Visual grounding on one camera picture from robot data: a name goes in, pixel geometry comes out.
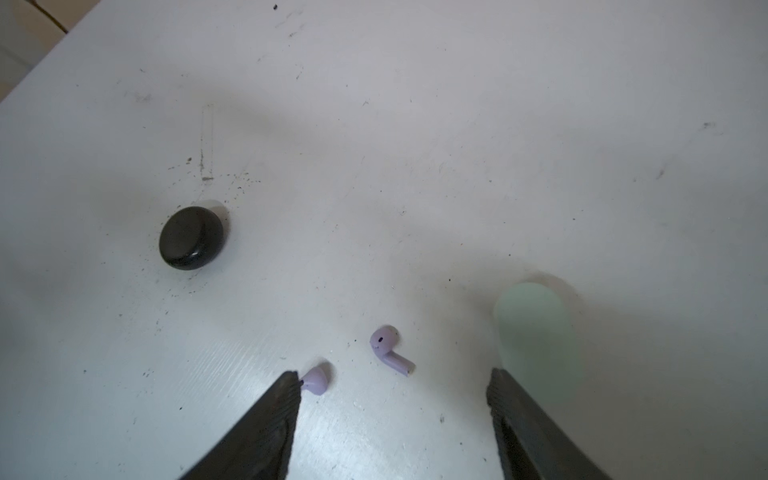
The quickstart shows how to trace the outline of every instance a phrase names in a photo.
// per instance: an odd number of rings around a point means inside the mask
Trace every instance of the purple earbud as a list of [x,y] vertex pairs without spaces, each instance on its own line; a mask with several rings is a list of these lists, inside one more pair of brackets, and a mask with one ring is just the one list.
[[408,376],[414,365],[392,351],[396,343],[397,332],[391,326],[383,326],[371,335],[371,348],[376,356],[393,369]]
[[322,395],[328,389],[328,378],[320,367],[316,366],[301,377],[301,389],[309,390],[315,395]]

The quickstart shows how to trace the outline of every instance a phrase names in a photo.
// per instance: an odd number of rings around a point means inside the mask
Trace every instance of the lavender wireless earbud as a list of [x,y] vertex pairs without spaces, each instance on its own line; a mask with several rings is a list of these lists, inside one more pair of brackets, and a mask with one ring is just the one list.
[[309,390],[315,395],[322,395],[328,389],[328,378],[320,367],[316,366],[301,377],[301,389]]
[[371,348],[376,356],[393,369],[408,376],[414,365],[392,351],[396,343],[397,333],[391,326],[383,326],[371,335]]

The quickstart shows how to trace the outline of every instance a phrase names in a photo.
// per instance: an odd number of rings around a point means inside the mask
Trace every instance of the earbud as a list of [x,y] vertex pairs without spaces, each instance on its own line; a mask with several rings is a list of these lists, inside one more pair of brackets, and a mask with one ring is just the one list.
[[316,366],[301,377],[301,389],[309,390],[315,395],[322,395],[328,389],[328,379],[320,367]]
[[413,363],[392,351],[397,343],[397,333],[391,326],[383,326],[371,335],[371,348],[382,362],[405,376],[413,370]]

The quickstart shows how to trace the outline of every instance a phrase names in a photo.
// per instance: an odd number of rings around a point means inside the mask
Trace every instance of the earbud stem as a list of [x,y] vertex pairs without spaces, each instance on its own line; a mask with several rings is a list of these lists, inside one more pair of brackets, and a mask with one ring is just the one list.
[[408,374],[411,372],[411,367],[413,364],[402,358],[397,353],[389,352],[380,358],[384,363],[391,366],[393,369],[397,370],[405,376],[408,376]]

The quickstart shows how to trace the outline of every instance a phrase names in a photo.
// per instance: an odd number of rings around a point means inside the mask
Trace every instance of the scratch mark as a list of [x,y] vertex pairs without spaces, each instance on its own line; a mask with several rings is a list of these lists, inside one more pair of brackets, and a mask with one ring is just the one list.
[[202,181],[214,178],[214,104],[203,107],[200,118],[200,179]]
[[288,15],[286,15],[286,19],[285,20],[283,20],[282,22],[280,22],[277,25],[275,25],[275,28],[279,28],[279,27],[285,25],[285,23],[288,22],[288,18],[291,18],[294,14],[296,14],[296,16],[298,17],[303,12],[304,12],[304,10],[301,9],[301,8],[298,8],[298,9],[294,10],[293,12],[289,13]]
[[674,161],[676,161],[680,157],[680,155],[685,150],[687,150],[688,147],[690,147],[693,144],[693,142],[699,137],[701,132],[710,130],[711,128],[715,128],[716,126],[717,124],[713,121],[705,121],[704,123],[702,123],[701,127],[699,127],[698,130],[693,132],[690,138],[688,138],[688,141],[685,142],[685,145],[683,145],[683,147],[681,147],[677,152],[670,155],[665,160],[665,162],[661,165],[661,168],[659,169],[659,173],[656,175],[656,180],[660,180],[664,176],[664,174],[667,172],[667,169],[670,167],[670,165],[672,165],[672,163],[674,163]]

